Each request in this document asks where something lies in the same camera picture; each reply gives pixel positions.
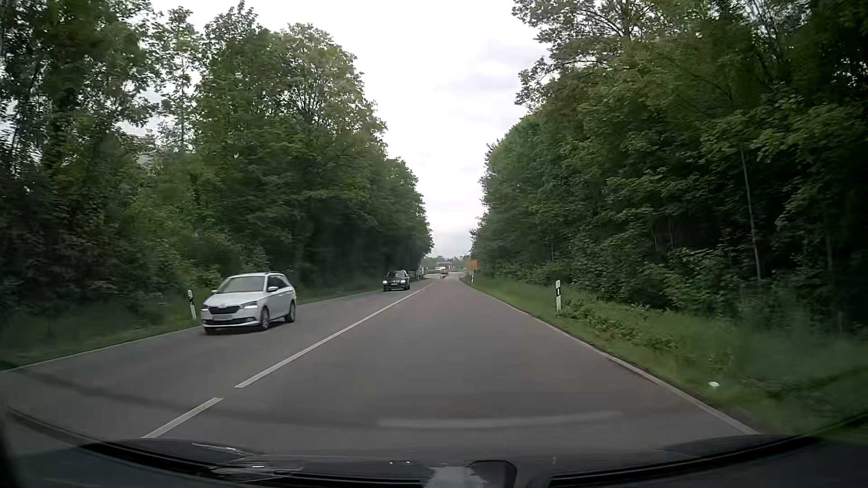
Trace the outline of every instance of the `road edge line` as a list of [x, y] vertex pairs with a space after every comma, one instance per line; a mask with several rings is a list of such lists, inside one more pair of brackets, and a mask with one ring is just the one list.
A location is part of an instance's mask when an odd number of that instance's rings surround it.
[[189, 326], [189, 327], [184, 327], [184, 328], [182, 328], [182, 329], [178, 329], [178, 330], [175, 330], [175, 331], [168, 331], [168, 332], [164, 332], [164, 333], [157, 333], [157, 334], [154, 334], [154, 335], [149, 335], [149, 336], [147, 336], [147, 337], [140, 337], [139, 339], [133, 339], [133, 340], [128, 340], [128, 341], [126, 341], [126, 342], [118, 342], [117, 344], [109, 344], [108, 346], [97, 347], [96, 349], [88, 349], [87, 351], [79, 351], [78, 353], [67, 354], [67, 355], [65, 355], [65, 356], [57, 356], [56, 358], [43, 359], [43, 360], [41, 360], [41, 361], [37, 361], [37, 362], [35, 362], [35, 363], [29, 363], [29, 364], [26, 364], [26, 365], [20, 365], [20, 366], [15, 366], [15, 367], [12, 367], [12, 368], [4, 369], [4, 370], [0, 371], [0, 374], [3, 374], [3, 373], [11, 373], [11, 372], [13, 372], [13, 371], [17, 371], [17, 370], [19, 370], [19, 369], [24, 369], [24, 368], [26, 368], [26, 367], [33, 367], [33, 366], [44, 365], [44, 364], [46, 364], [46, 363], [50, 363], [50, 362], [52, 362], [52, 361], [59, 361], [60, 359], [69, 359], [69, 358], [74, 358], [75, 356], [82, 356], [82, 355], [84, 355], [84, 354], [96, 353], [96, 352], [99, 352], [99, 351], [104, 351], [104, 350], [106, 350], [106, 349], [111, 349], [112, 347], [126, 346], [127, 344], [133, 344], [134, 342], [139, 342], [139, 341], [142, 341], [142, 340], [148, 340], [148, 339], [154, 339], [154, 338], [157, 338], [157, 337], [163, 337], [163, 336], [165, 336], [165, 335], [169, 335], [169, 334], [172, 334], [172, 333], [184, 332], [184, 331], [188, 331], [188, 330], [190, 330], [190, 329], [195, 329], [196, 327], [201, 327], [201, 326], [202, 326], [201, 323], [200, 323], [200, 324], [195, 324], [195, 325], [192, 325], [192, 326]]
[[206, 409], [208, 409], [208, 407], [214, 406], [215, 404], [217, 404], [221, 400], [223, 400], [223, 399], [218, 398], [218, 397], [214, 397], [214, 398], [210, 399], [209, 401], [203, 403], [202, 405], [197, 406], [197, 407], [193, 408], [192, 410], [184, 412], [181, 415], [179, 415], [178, 417], [175, 417], [174, 419], [169, 420], [167, 423], [165, 423], [165, 424], [155, 428], [153, 431], [148, 432], [147, 434], [141, 436], [141, 438], [142, 439], [156, 439], [156, 438], [160, 437], [161, 435], [163, 435], [164, 433], [171, 431], [172, 429], [174, 429], [178, 425], [181, 425], [184, 422], [192, 419], [196, 415], [199, 415], [200, 413], [204, 412]]
[[407, 300], [411, 296], [415, 295], [416, 293], [421, 292], [422, 290], [425, 290], [426, 288], [427, 287], [422, 287], [421, 289], [418, 289], [415, 292], [410, 293], [409, 295], [405, 296], [404, 298], [402, 298], [400, 300], [393, 301], [389, 305], [377, 310], [377, 312], [374, 312], [374, 313], [368, 315], [367, 317], [364, 317], [361, 320], [357, 320], [357, 321], [351, 323], [349, 326], [346, 326], [346, 327], [340, 329], [339, 331], [337, 331], [336, 333], [333, 333], [332, 335], [326, 337], [325, 339], [322, 339], [318, 342], [315, 342], [314, 344], [302, 349], [301, 351], [298, 351], [297, 353], [293, 354], [292, 356], [290, 356], [286, 359], [283, 359], [281, 362], [279, 362], [273, 366], [270, 366], [267, 369], [260, 371], [259, 373], [254, 374], [253, 376], [251, 376], [248, 379], [245, 379], [244, 381], [241, 381], [238, 385], [235, 385], [235, 388], [244, 388], [245, 386], [250, 386], [253, 382], [255, 382], [259, 379], [265, 378], [267, 375], [274, 373], [275, 371], [279, 370], [281, 367], [288, 365], [289, 363], [295, 361], [296, 359], [300, 358], [301, 356], [304, 356], [305, 354], [316, 349], [317, 347], [322, 346], [323, 344], [325, 344], [329, 340], [332, 340], [332, 339], [338, 337], [340, 334], [345, 333], [345, 332], [353, 329], [354, 327], [356, 327], [358, 325], [361, 325], [362, 323], [366, 322], [367, 320], [373, 318], [375, 315], [379, 315], [380, 313], [388, 310], [389, 308], [396, 306], [398, 303], [401, 303], [402, 301]]
[[717, 417], [718, 419], [723, 420], [724, 422], [726, 422], [726, 423], [729, 424], [730, 426], [732, 426], [732, 427], [738, 429], [738, 430], [741, 431], [741, 432], [744, 432], [745, 434], [759, 434], [759, 433], [760, 433], [760, 432], [757, 431], [756, 429], [753, 429], [751, 426], [749, 426], [749, 425], [747, 425], [747, 424], [744, 424], [744, 423], [742, 423], [742, 422], [740, 422], [740, 421], [738, 421], [738, 420], [736, 420], [736, 419], [730, 417], [729, 415], [726, 415], [725, 413], [721, 412], [720, 410], [714, 408], [713, 406], [711, 406], [711, 405], [705, 403], [704, 401], [702, 401], [702, 400], [700, 400], [700, 399], [695, 398], [694, 396], [690, 395], [689, 393], [684, 392], [684, 391], [681, 390], [680, 388], [678, 388], [678, 387], [676, 387], [676, 386], [674, 386], [674, 385], [668, 383], [667, 381], [665, 381], [665, 380], [663, 380], [663, 379], [660, 379], [660, 378], [654, 376], [653, 374], [651, 374], [651, 373], [649, 373], [649, 372], [647, 372], [647, 371], [645, 371], [645, 370], [643, 370], [643, 369], [641, 369], [641, 368], [639, 368], [639, 367], [633, 366], [633, 365], [631, 365], [630, 363], [628, 363], [627, 361], [625, 361], [625, 360], [623, 360], [623, 359], [621, 359], [621, 358], [616, 358], [616, 357], [613, 356], [612, 354], [606, 353], [605, 351], [601, 351], [601, 350], [597, 349], [596, 347], [590, 345], [589, 343], [585, 342], [584, 340], [581, 340], [581, 339], [577, 338], [575, 335], [572, 335], [572, 334], [570, 334], [570, 333], [567, 333], [566, 331], [564, 331], [564, 330], [558, 328], [557, 326], [554, 326], [554, 325], [552, 325], [552, 324], [549, 324], [549, 323], [546, 322], [545, 320], [542, 320], [542, 319], [540, 319], [540, 318], [538, 318], [538, 317], [535, 317], [535, 316], [531, 315], [530, 313], [527, 313], [527, 312], [523, 311], [521, 308], [513, 307], [513, 306], [510, 305], [509, 303], [507, 303], [507, 302], [505, 302], [505, 301], [503, 301], [503, 300], [500, 300], [500, 299], [497, 298], [496, 296], [491, 295], [491, 294], [488, 294], [488, 293], [486, 293], [486, 292], [484, 292], [484, 291], [482, 291], [482, 290], [478, 290], [478, 289], [476, 289], [476, 288], [474, 288], [474, 287], [471, 287], [470, 285], [467, 285], [467, 288], [469, 288], [469, 289], [471, 289], [471, 290], [473, 290], [473, 291], [475, 291], [475, 292], [479, 292], [479, 293], [481, 293], [481, 294], [483, 294], [483, 295], [485, 295], [485, 296], [487, 296], [487, 297], [489, 297], [489, 298], [491, 298], [491, 299], [493, 299], [493, 300], [496, 300], [496, 301], [498, 301], [498, 302], [500, 302], [500, 303], [503, 303], [505, 306], [510, 307], [510, 308], [512, 308], [512, 309], [514, 309], [514, 310], [516, 310], [516, 311], [518, 311], [519, 313], [523, 313], [523, 314], [527, 315], [527, 316], [530, 317], [531, 319], [536, 320], [537, 322], [539, 322], [539, 323], [541, 323], [541, 324], [544, 324], [544, 325], [546, 325], [546, 326], [548, 326], [548, 327], [554, 329], [555, 331], [557, 331], [557, 332], [559, 332], [559, 333], [561, 333], [561, 334], [563, 334], [563, 335], [565, 335], [565, 336], [571, 338], [572, 340], [576, 340], [576, 341], [578, 341], [579, 344], [582, 344], [583, 346], [585, 346], [585, 347], [591, 349], [592, 351], [594, 351], [594, 352], [596, 352], [596, 353], [599, 353], [599, 354], [600, 354], [601, 356], [603, 356], [604, 358], [611, 360], [612, 362], [616, 363], [616, 364], [619, 365], [619, 366], [626, 367], [626, 368], [627, 368], [628, 370], [630, 370], [631, 372], [636, 373], [636, 374], [642, 376], [644, 379], [647, 379], [648, 381], [651, 381], [652, 383], [655, 383], [657, 386], [662, 386], [664, 389], [669, 390], [670, 392], [674, 393], [675, 395], [681, 397], [681, 399], [685, 400], [687, 403], [690, 403], [690, 404], [692, 404], [693, 406], [697, 406], [697, 407], [699, 407], [700, 409], [702, 409], [702, 410], [704, 410], [704, 411], [706, 411], [706, 412], [708, 412], [708, 413], [714, 415], [714, 417]]

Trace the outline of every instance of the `overcast sky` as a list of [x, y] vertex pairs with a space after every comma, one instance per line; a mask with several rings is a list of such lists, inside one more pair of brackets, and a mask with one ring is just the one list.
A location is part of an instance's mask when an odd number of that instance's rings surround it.
[[[198, 27], [237, 4], [232, 0], [152, 0], [157, 10], [182, 5]], [[482, 215], [487, 143], [503, 136], [525, 110], [513, 101], [518, 71], [544, 47], [514, 18], [511, 0], [251, 0], [260, 23], [280, 30], [312, 23], [356, 55], [365, 95], [388, 127], [389, 156], [419, 179], [434, 235], [432, 254], [470, 250]]]

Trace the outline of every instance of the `grass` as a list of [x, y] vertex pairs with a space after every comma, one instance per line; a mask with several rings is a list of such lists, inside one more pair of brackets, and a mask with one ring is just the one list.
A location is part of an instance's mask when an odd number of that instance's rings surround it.
[[[690, 392], [762, 432], [806, 433], [868, 411], [868, 345], [788, 330], [631, 307], [562, 287], [478, 275], [471, 285]], [[720, 385], [711, 387], [709, 381]]]
[[[378, 277], [353, 279], [338, 287], [299, 287], [298, 302], [329, 300], [381, 286]], [[194, 290], [197, 313], [209, 295], [209, 288]], [[139, 311], [130, 310], [121, 300], [109, 300], [71, 307], [55, 317], [17, 317], [0, 329], [0, 371], [200, 325], [191, 319], [183, 293], [154, 300]]]

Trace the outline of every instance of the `asphalt road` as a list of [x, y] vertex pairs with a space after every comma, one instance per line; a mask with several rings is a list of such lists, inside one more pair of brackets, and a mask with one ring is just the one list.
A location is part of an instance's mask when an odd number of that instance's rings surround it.
[[[274, 453], [644, 450], [742, 433], [458, 274], [0, 373], [0, 402], [100, 439]], [[12, 427], [14, 452], [52, 446]]]

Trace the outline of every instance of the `white station wagon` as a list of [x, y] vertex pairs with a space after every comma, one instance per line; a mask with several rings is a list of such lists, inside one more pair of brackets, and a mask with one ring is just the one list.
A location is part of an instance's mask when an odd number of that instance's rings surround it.
[[206, 333], [239, 326], [266, 330], [275, 320], [295, 321], [295, 287], [283, 274], [236, 274], [211, 293], [201, 310]]

